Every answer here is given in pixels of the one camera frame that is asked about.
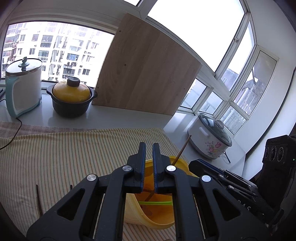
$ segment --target building facade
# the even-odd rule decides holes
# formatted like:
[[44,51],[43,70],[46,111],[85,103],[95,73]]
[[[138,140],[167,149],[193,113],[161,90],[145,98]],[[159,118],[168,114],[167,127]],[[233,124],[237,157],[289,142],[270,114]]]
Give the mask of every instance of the building facade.
[[63,81],[70,76],[95,87],[113,35],[79,25],[27,22],[10,25],[2,53],[1,77],[13,61],[38,58],[42,80]]

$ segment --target black clay pot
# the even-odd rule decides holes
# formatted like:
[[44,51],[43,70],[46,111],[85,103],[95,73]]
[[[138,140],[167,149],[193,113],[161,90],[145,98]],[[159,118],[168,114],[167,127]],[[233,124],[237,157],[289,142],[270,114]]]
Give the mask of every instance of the black clay pot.
[[55,84],[47,87],[46,92],[52,97],[52,106],[54,110],[62,117],[75,118],[83,115],[87,111],[89,103],[92,101],[92,99],[98,97],[98,93],[94,89],[88,87],[91,96],[87,101],[80,103],[67,103],[57,99],[52,94],[52,89],[54,86]]

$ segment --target pink flower print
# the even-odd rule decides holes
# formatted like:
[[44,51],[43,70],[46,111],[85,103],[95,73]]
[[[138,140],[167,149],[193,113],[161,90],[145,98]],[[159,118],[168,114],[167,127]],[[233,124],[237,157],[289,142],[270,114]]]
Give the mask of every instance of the pink flower print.
[[217,144],[215,145],[215,148],[219,148],[222,144],[220,142],[217,142]]

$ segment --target electric kettle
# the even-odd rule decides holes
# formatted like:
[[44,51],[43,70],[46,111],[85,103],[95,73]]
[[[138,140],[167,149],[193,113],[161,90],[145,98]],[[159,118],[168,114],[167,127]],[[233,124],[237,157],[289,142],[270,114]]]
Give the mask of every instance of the electric kettle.
[[6,106],[12,117],[18,117],[41,102],[42,61],[24,57],[6,67]]

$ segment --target cutting board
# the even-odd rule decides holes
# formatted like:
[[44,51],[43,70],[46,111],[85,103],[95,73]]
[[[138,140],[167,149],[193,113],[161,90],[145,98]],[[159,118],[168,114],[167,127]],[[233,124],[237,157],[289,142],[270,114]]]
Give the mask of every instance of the cutting board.
[[172,38],[127,13],[106,55],[92,104],[173,115],[201,66]]

